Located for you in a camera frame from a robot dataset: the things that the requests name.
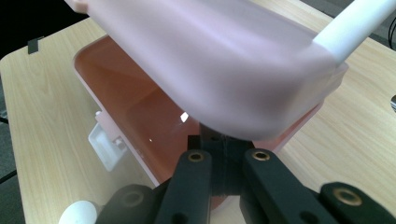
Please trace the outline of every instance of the light wood grain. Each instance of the light wood grain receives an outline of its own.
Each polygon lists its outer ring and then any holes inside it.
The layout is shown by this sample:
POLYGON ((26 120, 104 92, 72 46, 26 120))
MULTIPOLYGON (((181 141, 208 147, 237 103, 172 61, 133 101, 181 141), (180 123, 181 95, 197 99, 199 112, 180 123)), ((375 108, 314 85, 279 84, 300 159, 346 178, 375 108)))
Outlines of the light wood grain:
MULTIPOLYGON (((331 19, 296 0, 263 7, 314 31, 331 19)), ((98 106, 79 83, 72 58, 105 33, 85 20, 0 62, 27 223, 57 223, 72 202, 104 204, 120 187, 149 183, 131 154, 108 173, 87 141, 98 106)), ((279 152, 309 188, 342 181, 363 189, 396 215, 396 55, 371 39, 347 60, 342 86, 279 152)), ((242 223, 237 198, 212 223, 242 223)))

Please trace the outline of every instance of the black cable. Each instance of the black cable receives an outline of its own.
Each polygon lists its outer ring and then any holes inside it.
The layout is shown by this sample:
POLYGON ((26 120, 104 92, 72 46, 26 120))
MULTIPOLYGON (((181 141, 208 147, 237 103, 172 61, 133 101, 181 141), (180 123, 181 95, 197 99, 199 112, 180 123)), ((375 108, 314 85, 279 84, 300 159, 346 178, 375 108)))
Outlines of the black cable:
POLYGON ((396 27, 396 17, 393 19, 393 21, 392 21, 392 23, 390 24, 390 27, 389 27, 389 29, 388 29, 388 42, 389 42, 389 47, 391 48, 391 49, 393 49, 393 46, 392 46, 392 39, 393 39, 393 33, 394 33, 394 31, 395 31, 395 27, 396 27))
POLYGON ((8 119, 0 117, 0 122, 8 124, 8 119))
POLYGON ((14 170, 11 173, 9 173, 8 175, 3 176, 0 179, 0 184, 3 184, 4 182, 8 181, 10 178, 14 177, 15 175, 17 175, 17 170, 14 170))

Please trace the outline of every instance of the floor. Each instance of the floor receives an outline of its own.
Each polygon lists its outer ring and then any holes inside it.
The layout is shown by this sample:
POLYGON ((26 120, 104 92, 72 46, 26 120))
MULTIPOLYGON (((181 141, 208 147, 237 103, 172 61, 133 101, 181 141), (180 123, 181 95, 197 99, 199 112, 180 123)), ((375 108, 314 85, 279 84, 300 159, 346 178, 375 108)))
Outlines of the floor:
MULTIPOLYGON (((306 2, 308 5, 328 14, 329 16, 335 17, 342 11, 343 8, 345 8, 349 3, 352 2, 352 0, 302 0, 303 2, 306 2)), ((7 3, 14 4, 14 2, 19 1, 7 1, 7 3)), ((52 6, 52 8, 61 8, 58 9, 60 11, 66 11, 65 13, 68 16, 65 16, 64 13, 58 13, 60 16, 60 22, 57 25, 42 25, 44 28, 48 29, 42 29, 42 32, 34 31, 31 36, 27 36, 26 38, 28 39, 23 39, 21 40, 20 38, 18 39, 18 43, 16 42, 13 47, 10 47, 10 45, 7 46, 7 48, 3 48, 3 46, 0 48, 0 58, 3 58, 4 55, 7 53, 21 48, 24 46, 24 43, 27 42, 27 40, 40 37, 40 36, 45 36, 45 35, 50 35, 58 30, 63 29, 64 27, 73 24, 76 21, 82 20, 85 17, 83 16, 74 16, 73 12, 70 14, 70 11, 68 11, 66 5, 62 5, 60 7, 55 7, 52 6)), ((381 27, 379 27, 372 35, 371 38, 375 39, 376 41, 384 44, 385 46, 388 46, 388 28, 393 20, 393 18, 396 17, 396 14, 393 14, 390 16, 383 24, 381 27)), ((42 19, 42 21, 37 21, 37 27, 38 24, 45 23, 45 18, 42 19)), ((9 34, 10 39, 13 39, 14 35, 17 35, 17 33, 12 33, 12 30, 10 30, 9 34)), ((4 100, 4 94, 3 94, 3 87, 1 85, 0 81, 0 116, 1 117, 7 117, 7 111, 6 111, 6 105, 5 105, 5 100, 4 100)), ((16 169, 15 167, 15 161, 13 157, 13 152, 12 152, 12 143, 11 143, 11 138, 10 138, 10 133, 9 133, 9 128, 7 124, 0 123, 0 177, 3 178, 10 172, 14 171, 16 169)), ((24 223, 24 217, 23 217, 23 209, 21 206, 21 194, 20 194, 20 189, 19 189, 19 183, 18 183, 18 176, 15 175, 12 178, 8 179, 4 183, 0 184, 0 223, 8 224, 8 223, 24 223)))

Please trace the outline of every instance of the table surface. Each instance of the table surface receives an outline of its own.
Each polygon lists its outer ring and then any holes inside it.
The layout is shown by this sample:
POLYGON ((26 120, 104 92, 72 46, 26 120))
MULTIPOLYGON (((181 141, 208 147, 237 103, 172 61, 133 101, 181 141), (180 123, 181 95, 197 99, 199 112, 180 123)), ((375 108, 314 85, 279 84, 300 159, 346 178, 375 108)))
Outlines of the table surface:
MULTIPOLYGON (((331 20, 296 0, 259 5, 320 31, 331 20)), ((150 185, 132 153, 113 172, 87 136, 99 110, 74 74, 76 52, 105 32, 87 19, 39 41, 39 52, 17 50, 0 62, 12 143, 27 223, 57 223, 79 200, 105 204, 119 188, 150 185)), ((278 153, 313 190, 341 181, 368 193, 396 215, 396 54, 367 39, 347 59, 343 84, 278 153)), ((212 223, 243 223, 237 198, 212 223)))

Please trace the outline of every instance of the white handle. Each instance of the white handle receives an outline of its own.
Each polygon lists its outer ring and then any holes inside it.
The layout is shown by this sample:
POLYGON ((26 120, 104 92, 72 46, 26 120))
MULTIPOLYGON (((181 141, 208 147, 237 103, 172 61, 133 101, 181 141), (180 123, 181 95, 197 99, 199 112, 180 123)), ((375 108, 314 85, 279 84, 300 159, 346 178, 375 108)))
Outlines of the white handle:
POLYGON ((341 64, 396 9, 396 0, 355 0, 314 39, 341 64))

